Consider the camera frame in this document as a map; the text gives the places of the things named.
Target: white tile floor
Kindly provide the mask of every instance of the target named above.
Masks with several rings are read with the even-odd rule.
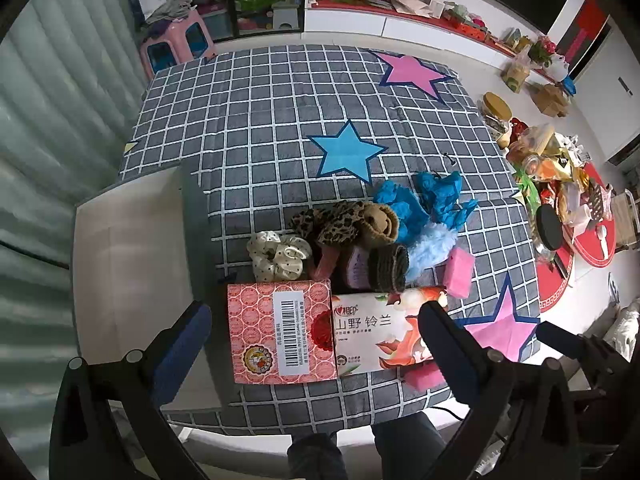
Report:
[[[300,43],[341,44],[378,48],[442,62],[459,73],[460,81],[474,100],[481,98],[485,92],[492,91],[502,97],[511,107],[514,115],[527,124],[552,123],[558,132],[571,136],[578,135],[580,142],[591,153],[594,164],[603,180],[612,183],[618,191],[622,191],[625,187],[620,172],[604,161],[602,150],[580,110],[572,107],[568,117],[562,119],[546,117],[540,114],[526,90],[523,90],[520,94],[512,93],[504,85],[496,69],[460,54],[375,36],[317,32],[245,38],[220,44],[218,50],[222,53],[259,46]],[[629,304],[633,298],[640,296],[639,252],[624,251],[619,253],[614,257],[610,266],[605,269],[595,269],[578,257],[572,271],[573,286],[568,288],[558,304],[542,314],[541,318],[549,320],[572,333],[583,332],[600,316],[609,303],[609,289],[607,286],[609,273],[611,273],[618,286],[622,305]],[[559,354],[553,349],[542,345],[540,352],[535,354],[528,362],[539,364],[548,356],[558,357]],[[454,399],[447,400],[441,406],[452,409],[460,416],[465,416],[467,411],[465,405],[457,403]],[[454,421],[445,412],[428,409],[426,411],[438,428],[448,426]],[[290,443],[288,436],[225,437],[216,434],[212,437],[216,442],[219,441],[220,446],[226,449],[235,448],[236,446],[241,449],[247,449],[248,446],[255,450],[261,449],[271,454],[278,454],[283,459],[286,458],[286,449]],[[380,478],[380,460],[375,448],[372,446],[372,442],[373,436],[370,428],[345,430],[338,434],[338,445],[343,450],[350,479]]]

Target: white label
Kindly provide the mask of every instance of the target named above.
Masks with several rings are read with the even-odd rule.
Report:
[[[278,375],[309,373],[305,295],[301,290],[273,293]]]

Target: white door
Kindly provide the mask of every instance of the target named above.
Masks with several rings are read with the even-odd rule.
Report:
[[[605,158],[624,148],[640,128],[640,63],[612,25],[600,50],[575,81],[575,102]]]

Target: person's leg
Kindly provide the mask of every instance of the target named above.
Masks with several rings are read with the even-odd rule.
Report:
[[[292,439],[287,449],[291,478],[348,480],[342,453],[336,446],[337,433],[314,433]]]
[[[446,446],[424,412],[374,424],[371,431],[383,480],[420,480]]]

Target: white spoon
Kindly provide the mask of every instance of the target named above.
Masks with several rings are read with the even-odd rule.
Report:
[[[607,247],[607,228],[603,224],[596,225],[596,234],[598,240],[600,240],[600,246],[602,247],[602,254],[604,260],[609,259],[609,248]]]

